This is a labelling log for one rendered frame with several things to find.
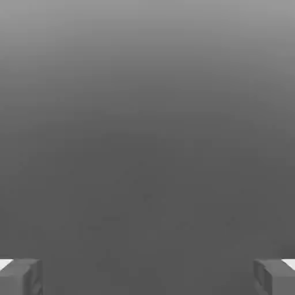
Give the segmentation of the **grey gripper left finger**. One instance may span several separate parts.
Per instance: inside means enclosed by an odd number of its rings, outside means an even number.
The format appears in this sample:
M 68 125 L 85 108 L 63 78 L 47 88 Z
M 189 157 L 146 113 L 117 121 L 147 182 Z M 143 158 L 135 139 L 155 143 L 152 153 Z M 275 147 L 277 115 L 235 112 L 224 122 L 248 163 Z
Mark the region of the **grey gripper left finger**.
M 0 295 L 43 295 L 40 259 L 0 259 Z

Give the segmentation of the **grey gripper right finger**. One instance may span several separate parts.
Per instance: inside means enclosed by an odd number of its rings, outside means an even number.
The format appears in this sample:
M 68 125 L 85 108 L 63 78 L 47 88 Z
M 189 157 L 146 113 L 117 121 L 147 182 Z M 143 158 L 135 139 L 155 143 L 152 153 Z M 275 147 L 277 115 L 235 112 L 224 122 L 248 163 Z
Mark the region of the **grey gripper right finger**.
M 295 295 L 295 259 L 255 259 L 257 295 Z

